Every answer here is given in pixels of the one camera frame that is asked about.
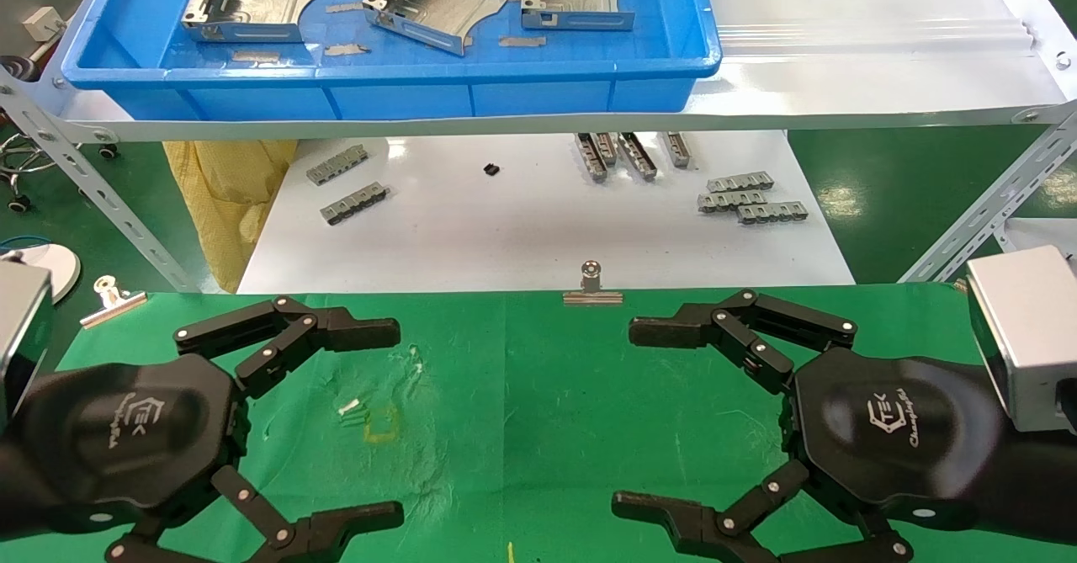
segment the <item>tek logo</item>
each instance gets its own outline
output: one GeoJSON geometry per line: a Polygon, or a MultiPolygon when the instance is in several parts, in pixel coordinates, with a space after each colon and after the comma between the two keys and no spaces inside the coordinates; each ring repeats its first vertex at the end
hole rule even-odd
{"type": "Polygon", "coordinates": [[[871,424],[877,425],[886,432],[887,435],[907,424],[905,412],[898,403],[886,400],[886,395],[875,394],[873,400],[868,402],[868,418],[871,424]]]}
{"type": "Polygon", "coordinates": [[[137,437],[145,435],[145,427],[157,424],[157,421],[160,420],[160,410],[164,409],[165,402],[154,399],[153,397],[145,397],[131,403],[131,399],[137,396],[137,393],[124,395],[123,400],[120,402],[120,407],[112,413],[112,422],[109,424],[109,449],[120,445],[121,425],[134,426],[131,436],[137,437]]]}

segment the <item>caster wheel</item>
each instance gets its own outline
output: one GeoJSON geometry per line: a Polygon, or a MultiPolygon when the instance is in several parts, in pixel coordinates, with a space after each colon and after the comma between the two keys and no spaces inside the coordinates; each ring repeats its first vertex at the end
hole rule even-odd
{"type": "Polygon", "coordinates": [[[26,195],[18,195],[8,202],[8,210],[14,211],[15,214],[26,214],[31,207],[33,206],[30,203],[30,198],[26,195]]]}
{"type": "Polygon", "coordinates": [[[101,144],[101,147],[97,149],[97,154],[101,159],[115,159],[120,156],[120,149],[116,149],[115,144],[101,144]]]}

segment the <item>electrical outlet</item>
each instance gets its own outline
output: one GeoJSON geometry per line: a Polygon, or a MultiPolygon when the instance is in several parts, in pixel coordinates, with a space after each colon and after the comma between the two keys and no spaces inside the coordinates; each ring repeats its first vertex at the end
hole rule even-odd
{"type": "Polygon", "coordinates": [[[67,23],[60,17],[56,8],[46,5],[33,12],[33,15],[23,22],[23,26],[34,41],[44,43],[65,29],[67,23]]]}

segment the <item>metal clip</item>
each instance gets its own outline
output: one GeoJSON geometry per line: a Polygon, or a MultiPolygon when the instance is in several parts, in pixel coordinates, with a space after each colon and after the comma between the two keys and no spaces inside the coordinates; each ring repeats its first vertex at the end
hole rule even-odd
{"type": "Polygon", "coordinates": [[[121,291],[120,287],[116,287],[116,278],[114,276],[103,276],[97,279],[94,282],[94,291],[101,297],[101,310],[81,319],[80,322],[84,329],[103,324],[109,319],[124,314],[127,310],[134,309],[134,307],[141,307],[146,301],[144,291],[131,294],[129,291],[121,291]]]}
{"type": "Polygon", "coordinates": [[[619,291],[602,291],[602,265],[596,261],[584,263],[579,291],[562,294],[567,307],[614,307],[623,305],[625,295],[619,291]]]}

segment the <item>green table surface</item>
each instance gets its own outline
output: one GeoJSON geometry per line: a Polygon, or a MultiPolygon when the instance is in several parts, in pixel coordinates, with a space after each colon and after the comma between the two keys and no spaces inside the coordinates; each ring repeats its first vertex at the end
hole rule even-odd
{"type": "MultiPolygon", "coordinates": [[[[857,321],[864,355],[979,363],[965,294],[943,284],[769,292],[857,321]]],[[[299,297],[346,306],[356,318],[396,318],[403,341],[319,353],[254,402],[240,471],[290,519],[403,502],[405,525],[355,538],[345,562],[691,560],[674,553],[658,526],[613,517],[611,494],[725,508],[784,461],[780,402],[712,349],[638,349],[627,326],[634,314],[662,316],[681,302],[729,294],[631,291],[623,307],[565,307],[558,292],[299,297]]],[[[257,299],[151,295],[144,307],[81,333],[61,368],[169,361],[178,326],[257,299]]],[[[780,348],[797,363],[811,357],[780,348]]],[[[219,363],[232,368],[246,353],[219,363]]],[[[1073,547],[895,525],[922,563],[1077,561],[1073,547]]],[[[0,559],[97,562],[120,533],[16,540],[0,545],[0,559]]],[[[756,535],[779,553],[859,537],[803,494],[756,535]]],[[[223,498],[162,540],[222,563],[246,560],[260,543],[223,498]]]]}

